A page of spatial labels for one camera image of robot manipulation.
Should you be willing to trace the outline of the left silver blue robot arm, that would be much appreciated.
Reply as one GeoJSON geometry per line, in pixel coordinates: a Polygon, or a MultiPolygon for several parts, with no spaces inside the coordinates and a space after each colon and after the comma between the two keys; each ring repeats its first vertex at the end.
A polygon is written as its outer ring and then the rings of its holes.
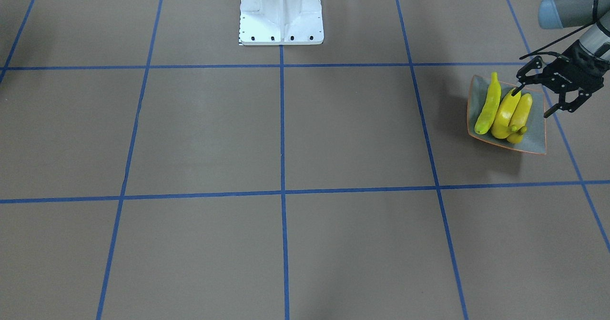
{"type": "Polygon", "coordinates": [[[576,111],[603,88],[610,64],[609,7],[609,0],[541,1],[541,28],[584,31],[562,53],[548,51],[547,45],[533,51],[516,74],[520,89],[540,84],[558,95],[558,102],[544,113],[545,118],[556,111],[576,111]]]}

